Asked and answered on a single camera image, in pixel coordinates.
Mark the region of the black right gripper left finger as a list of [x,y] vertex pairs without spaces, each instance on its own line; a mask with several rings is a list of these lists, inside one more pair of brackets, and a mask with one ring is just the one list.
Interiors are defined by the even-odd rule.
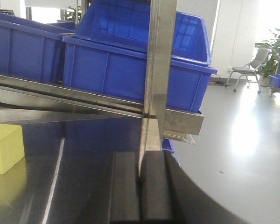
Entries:
[[112,165],[111,222],[139,222],[138,170],[133,152],[115,152]]

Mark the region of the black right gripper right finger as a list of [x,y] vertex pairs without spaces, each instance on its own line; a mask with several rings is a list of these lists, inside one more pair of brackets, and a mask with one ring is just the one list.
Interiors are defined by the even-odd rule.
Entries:
[[141,166],[141,223],[243,224],[198,187],[168,152],[147,151]]

